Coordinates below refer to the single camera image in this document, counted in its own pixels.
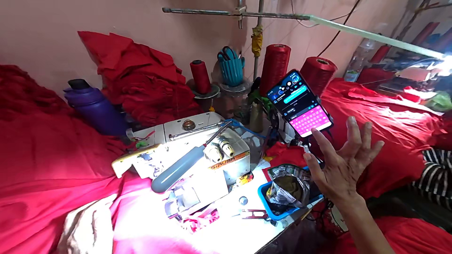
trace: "black bottle cap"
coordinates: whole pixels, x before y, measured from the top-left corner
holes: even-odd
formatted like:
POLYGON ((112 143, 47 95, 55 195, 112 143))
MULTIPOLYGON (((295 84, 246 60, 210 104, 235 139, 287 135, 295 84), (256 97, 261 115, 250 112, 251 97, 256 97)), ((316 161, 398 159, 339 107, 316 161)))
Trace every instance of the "black bottle cap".
POLYGON ((80 90, 90 88, 91 86, 84 79, 70 80, 67 82, 72 89, 80 90))

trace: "phone screen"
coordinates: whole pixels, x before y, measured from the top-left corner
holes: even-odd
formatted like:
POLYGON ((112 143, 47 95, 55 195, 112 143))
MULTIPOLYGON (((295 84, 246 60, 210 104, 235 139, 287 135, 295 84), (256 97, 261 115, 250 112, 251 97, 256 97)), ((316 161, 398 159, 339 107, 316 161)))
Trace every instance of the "phone screen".
POLYGON ((314 127, 322 130, 332 125, 298 71, 291 71, 267 97, 301 137, 311 135, 314 127))

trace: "red thread spool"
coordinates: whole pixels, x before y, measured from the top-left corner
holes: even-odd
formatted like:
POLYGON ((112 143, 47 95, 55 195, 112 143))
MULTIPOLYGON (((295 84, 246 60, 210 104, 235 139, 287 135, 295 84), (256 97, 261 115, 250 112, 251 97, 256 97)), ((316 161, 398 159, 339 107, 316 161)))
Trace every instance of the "red thread spool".
POLYGON ((322 57, 311 56, 306 59, 300 73, 312 92, 320 96, 333 79, 337 70, 338 68, 332 61, 322 57))
POLYGON ((391 49, 388 45, 381 46, 377 52, 375 52, 375 55, 373 55, 372 59, 369 61, 371 63, 380 63, 383 58, 388 54, 389 50, 391 49))
POLYGON ((443 52, 448 45, 452 43, 452 27, 445 32, 436 43, 432 45, 432 49, 438 52, 443 52))
POLYGON ((267 46, 259 85, 261 96, 266 96, 267 92, 287 74, 290 50, 289 46, 282 44, 267 46))
POLYGON ((199 94, 208 94, 212 88, 210 87, 209 74, 207 73, 206 63, 201 60, 194 60, 190 63, 193 80, 196 85, 196 92, 199 94))
POLYGON ((414 38, 414 40, 411 42, 411 44, 413 45, 421 45, 423 42, 425 42, 425 40, 427 39, 428 36, 430 36, 430 34, 433 33, 433 31, 436 29, 436 27, 438 27, 439 22, 430 22, 428 23, 424 29, 422 29, 422 31, 416 36, 416 38, 414 38))

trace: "plastic bottle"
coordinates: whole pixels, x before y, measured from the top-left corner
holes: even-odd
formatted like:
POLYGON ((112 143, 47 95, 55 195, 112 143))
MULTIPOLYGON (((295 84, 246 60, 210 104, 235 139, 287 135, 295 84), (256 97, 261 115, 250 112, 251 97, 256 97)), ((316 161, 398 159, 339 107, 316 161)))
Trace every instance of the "plastic bottle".
POLYGON ((344 73, 344 80, 349 82, 356 82, 359 74, 363 70, 366 64, 365 58, 369 55, 369 52, 375 48, 375 41, 364 38, 361 41, 359 47, 353 53, 352 60, 348 64, 347 70, 344 73))
POLYGON ((110 136, 126 134, 129 128, 125 119, 100 92, 85 80, 67 82, 71 88, 64 89, 67 103, 79 112, 99 133, 110 136))

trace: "black and white stripes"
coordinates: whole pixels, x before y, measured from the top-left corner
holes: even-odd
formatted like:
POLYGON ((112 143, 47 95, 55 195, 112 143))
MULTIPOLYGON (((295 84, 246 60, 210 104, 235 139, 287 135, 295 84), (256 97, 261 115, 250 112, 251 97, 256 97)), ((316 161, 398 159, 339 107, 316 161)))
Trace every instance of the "black and white stripes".
POLYGON ((423 151, 425 169, 410 189, 452 211, 452 152, 441 149, 423 151))

